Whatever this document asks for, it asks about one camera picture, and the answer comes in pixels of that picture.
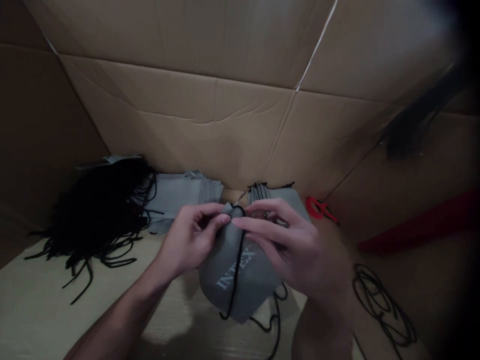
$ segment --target black drawstring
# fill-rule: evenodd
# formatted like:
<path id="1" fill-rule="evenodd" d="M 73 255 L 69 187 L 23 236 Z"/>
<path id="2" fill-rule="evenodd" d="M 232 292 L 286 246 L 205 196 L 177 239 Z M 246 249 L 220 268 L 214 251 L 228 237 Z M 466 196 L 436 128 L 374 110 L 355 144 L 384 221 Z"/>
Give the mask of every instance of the black drawstring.
<path id="1" fill-rule="evenodd" d="M 241 207 L 239 205 L 236 205 L 236 206 L 233 207 L 233 209 L 235 209 L 235 208 L 241 209 L 241 211 L 243 213 L 243 216 L 246 216 L 243 207 Z M 243 244 L 244 244 L 244 231 L 242 231 L 242 233 L 241 233 L 240 245 L 238 246 L 238 252 L 237 252 L 237 255 L 236 255 L 235 273 L 233 274 L 233 289 L 232 289 L 231 296 L 230 296 L 230 303 L 228 305 L 228 311 L 226 312 L 226 315 L 223 315 L 220 312 L 220 317 L 222 318 L 222 320 L 227 320 L 230 317 L 230 314 L 232 313 L 232 308 L 233 308 L 234 299 L 235 299 L 235 293 L 237 292 L 237 282 L 238 282 L 238 277 L 239 277 L 240 261 L 242 259 Z M 268 327 L 263 326 L 262 323 L 260 323 L 260 321 L 258 321 L 256 318 L 254 318 L 252 316 L 249 318 L 251 321 L 253 321 L 255 324 L 257 324 L 260 327 L 260 329 L 262 329 L 263 332 L 265 332 L 265 333 L 270 333 L 272 331 L 273 321 L 275 319 L 278 319 L 275 345 L 273 346 L 273 350 L 272 350 L 270 356 L 266 360 L 272 360 L 275 357 L 275 355 L 277 354 L 277 350 L 279 348 L 279 344 L 280 344 L 280 334 L 281 334 L 281 323 L 282 322 L 281 322 L 281 318 L 280 318 L 279 300 L 280 301 L 285 301 L 289 296 L 289 293 L 287 292 L 287 287 L 285 286 L 285 284 L 282 282 L 281 285 L 283 286 L 283 289 L 285 290 L 285 295 L 284 296 L 279 296 L 276 291 L 273 292 L 273 299 L 275 301 L 276 314 L 272 314 L 270 316 Z"/>

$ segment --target gray drawstring bag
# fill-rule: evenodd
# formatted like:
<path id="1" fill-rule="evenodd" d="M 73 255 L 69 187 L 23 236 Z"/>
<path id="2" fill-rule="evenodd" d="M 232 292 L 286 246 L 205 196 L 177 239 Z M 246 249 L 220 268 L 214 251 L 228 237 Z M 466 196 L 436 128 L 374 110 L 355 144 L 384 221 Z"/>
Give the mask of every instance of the gray drawstring bag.
<path id="1" fill-rule="evenodd" d="M 230 203 L 221 212 L 232 219 L 245 216 L 241 206 Z M 202 292 L 226 314 L 222 318 L 230 316 L 240 324 L 282 284 L 263 250 L 245 239 L 244 231 L 232 222 L 218 232 L 213 249 L 198 272 Z"/>

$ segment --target red object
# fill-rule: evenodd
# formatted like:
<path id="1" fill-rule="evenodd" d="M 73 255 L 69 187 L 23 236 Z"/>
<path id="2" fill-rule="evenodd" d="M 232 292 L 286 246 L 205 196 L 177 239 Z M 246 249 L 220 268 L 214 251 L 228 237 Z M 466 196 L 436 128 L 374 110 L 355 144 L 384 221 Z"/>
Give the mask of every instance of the red object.
<path id="1" fill-rule="evenodd" d="M 314 205 L 320 212 L 317 212 L 314 209 Z M 327 208 L 328 204 L 326 202 L 320 202 L 314 199 L 313 197 L 307 197 L 307 199 L 305 200 L 305 207 L 308 213 L 310 214 L 310 216 L 312 216 L 315 219 L 321 219 L 325 216 L 326 218 L 338 223 L 337 218 L 333 216 L 332 213 Z"/>
<path id="2" fill-rule="evenodd" d="M 479 192 L 464 192 L 420 216 L 358 244 L 358 249 L 377 255 L 390 255 L 462 230 L 473 229 Z"/>

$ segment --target red scissors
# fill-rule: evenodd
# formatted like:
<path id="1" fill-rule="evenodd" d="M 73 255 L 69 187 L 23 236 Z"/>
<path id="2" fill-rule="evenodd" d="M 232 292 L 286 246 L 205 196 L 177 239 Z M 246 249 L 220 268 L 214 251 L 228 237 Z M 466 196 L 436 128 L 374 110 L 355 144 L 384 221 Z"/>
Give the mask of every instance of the red scissors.
<path id="1" fill-rule="evenodd" d="M 326 202 L 316 200 L 313 197 L 307 197 L 305 201 L 305 207 L 310 216 L 313 218 L 319 220 L 325 216 L 327 219 L 334 221 L 337 225 L 339 224 L 337 218 L 330 212 L 329 205 Z"/>

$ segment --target intex logo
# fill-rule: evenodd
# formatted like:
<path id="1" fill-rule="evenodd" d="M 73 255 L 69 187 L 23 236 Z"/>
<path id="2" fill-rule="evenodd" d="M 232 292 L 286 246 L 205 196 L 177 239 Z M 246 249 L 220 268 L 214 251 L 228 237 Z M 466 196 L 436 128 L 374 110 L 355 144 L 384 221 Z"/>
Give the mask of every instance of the intex logo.
<path id="1" fill-rule="evenodd" d="M 242 271 L 242 269 L 247 266 L 249 261 L 256 254 L 256 252 L 251 252 L 249 248 L 250 248 L 250 245 L 247 246 L 245 250 L 243 250 L 243 252 L 241 253 L 240 265 L 238 266 L 239 274 L 240 274 L 240 271 Z M 216 284 L 219 287 L 221 287 L 223 290 L 226 290 L 230 286 L 230 283 L 232 282 L 232 280 L 234 279 L 236 265 L 237 265 L 237 262 L 235 261 L 235 263 L 231 266 L 231 268 L 229 268 L 228 271 L 225 273 L 225 276 L 223 276 L 222 278 L 220 278 L 220 280 L 216 282 Z"/>

